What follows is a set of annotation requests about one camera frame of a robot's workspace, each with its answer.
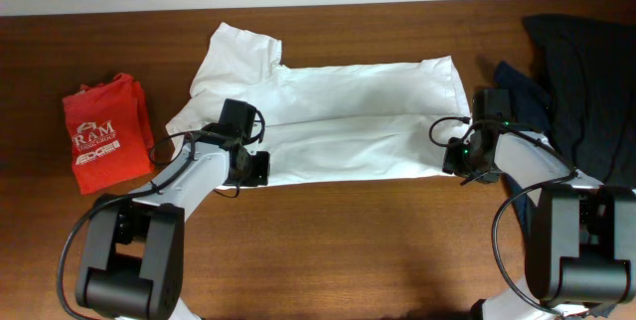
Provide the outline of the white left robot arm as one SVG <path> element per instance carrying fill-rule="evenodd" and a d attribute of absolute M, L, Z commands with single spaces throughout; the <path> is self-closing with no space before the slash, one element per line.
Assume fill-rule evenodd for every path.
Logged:
<path fill-rule="evenodd" d="M 266 185 L 269 158 L 266 151 L 247 151 L 241 139 L 194 132 L 146 185 L 101 196 L 79 220 L 87 235 L 77 304 L 108 319 L 195 318 L 181 296 L 185 224 L 220 187 Z"/>

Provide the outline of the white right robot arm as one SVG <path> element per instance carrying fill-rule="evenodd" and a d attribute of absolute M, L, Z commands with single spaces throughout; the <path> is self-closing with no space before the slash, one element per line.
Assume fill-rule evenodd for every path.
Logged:
<path fill-rule="evenodd" d="M 444 172 L 465 182 L 511 177 L 535 204 L 525 274 L 514 280 L 499 246 L 504 201 L 491 226 L 497 267 L 508 285 L 477 301 L 474 319 L 583 319 L 635 299 L 635 192 L 605 186 L 567 163 L 540 133 L 479 121 L 444 143 Z"/>

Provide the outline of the white printed t-shirt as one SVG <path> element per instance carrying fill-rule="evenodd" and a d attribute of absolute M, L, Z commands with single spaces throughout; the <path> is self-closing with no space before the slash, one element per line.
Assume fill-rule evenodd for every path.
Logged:
<path fill-rule="evenodd" d="M 461 136 L 470 113 L 450 57 L 418 63 L 291 69 L 281 41 L 223 23 L 167 123 L 170 134 L 217 120 L 226 99 L 264 116 L 269 185 L 439 176 L 443 142 Z"/>

